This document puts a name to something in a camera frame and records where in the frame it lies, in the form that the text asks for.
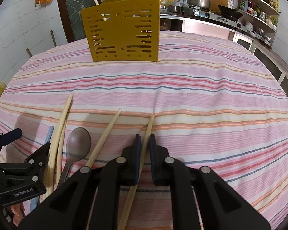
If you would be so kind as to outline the person's left hand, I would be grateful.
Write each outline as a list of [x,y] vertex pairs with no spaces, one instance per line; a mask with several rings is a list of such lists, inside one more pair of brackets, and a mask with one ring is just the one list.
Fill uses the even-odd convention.
[[23,203],[15,204],[10,206],[11,211],[13,212],[13,223],[16,227],[19,226],[20,222],[24,219],[24,206]]

